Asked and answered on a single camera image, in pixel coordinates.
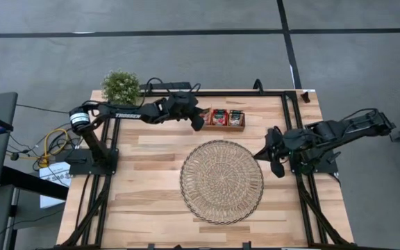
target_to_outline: woven placemat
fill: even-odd
[[[232,224],[257,208],[263,194],[263,174],[247,149],[215,140],[197,147],[186,158],[180,187],[186,205],[198,218]]]

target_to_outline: floor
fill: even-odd
[[[202,88],[250,88],[259,78],[265,88],[316,89],[325,119],[375,107],[399,129],[400,33],[383,28],[400,28],[400,1],[285,0],[287,35],[276,32],[286,29],[279,2],[0,0],[0,92],[18,92],[18,103],[69,110],[99,89],[112,69],[135,72],[142,82],[158,76]],[[340,30],[348,28],[371,30]],[[261,34],[127,32],[198,29]],[[315,34],[304,34],[308,29]],[[104,33],[78,37],[80,32]],[[34,144],[66,122],[66,115],[18,107],[13,135]],[[337,163],[356,242],[400,249],[400,143],[365,138],[340,151]],[[6,164],[32,171],[28,161]],[[20,230],[16,249],[52,247],[59,221]]]

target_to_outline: wooden tabletop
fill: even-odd
[[[253,247],[306,247],[299,193],[288,163],[284,164],[285,177],[277,178],[271,173],[269,162],[259,161],[265,181],[262,201],[257,210],[241,222],[216,226],[199,220],[187,209],[180,192],[179,176],[183,161],[194,148],[211,140],[229,140],[255,154],[263,148],[268,128],[276,125],[286,130],[280,97],[197,99],[200,108],[243,110],[245,130],[194,132],[189,121],[151,125],[122,120],[117,145],[120,159],[112,178],[101,247],[147,247],[148,243],[155,243],[156,247],[177,244],[182,247],[241,247],[248,241],[252,241]],[[94,91],[92,100],[102,101],[101,92]],[[146,102],[155,100],[149,97]],[[304,124],[322,120],[315,92],[310,93],[310,100],[310,103],[299,100]],[[289,107],[294,119],[291,103]],[[315,174],[315,179],[322,212],[343,238],[352,241],[338,182],[328,174]],[[75,228],[84,180],[85,176],[72,180],[57,244],[65,241]],[[81,218],[87,210],[91,181],[87,185]],[[310,216],[315,241],[319,242],[312,212]],[[94,242],[97,221],[95,217],[89,243]]]

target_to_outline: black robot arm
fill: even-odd
[[[371,112],[348,119],[364,110]],[[305,128],[288,130],[284,135],[274,127],[268,130],[266,145],[254,158],[270,161],[271,169],[278,177],[285,175],[281,159],[291,155],[299,156],[301,169],[312,171],[327,151],[365,136],[388,135],[393,128],[395,125],[377,109],[359,110],[338,122],[330,120],[305,125]]]
[[[202,109],[196,107],[197,99],[191,92],[175,92],[168,99],[161,98],[153,103],[142,106],[114,105],[107,102],[86,101],[82,106],[70,111],[72,130],[80,135],[83,131],[94,130],[107,119],[141,119],[148,124],[159,124],[164,121],[190,119],[191,126],[199,131],[203,126],[203,119],[199,116]],[[90,122],[89,111],[94,119]]]
[[[69,112],[70,123],[75,134],[83,137],[90,150],[72,151],[65,161],[71,165],[70,174],[115,173],[116,151],[100,142],[94,130],[111,118],[140,119],[148,124],[159,124],[169,120],[191,120],[191,127],[199,131],[204,120],[199,116],[204,110],[196,107],[197,99],[191,92],[173,92],[166,98],[142,106],[114,105],[107,102],[86,101]]]

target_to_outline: white paper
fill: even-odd
[[[40,178],[43,180],[48,180],[53,183],[69,187],[71,178],[69,175],[70,165],[65,162],[57,162],[49,167],[40,169]],[[40,196],[40,207],[50,208],[52,206],[63,203],[63,200],[47,197],[44,195]]]

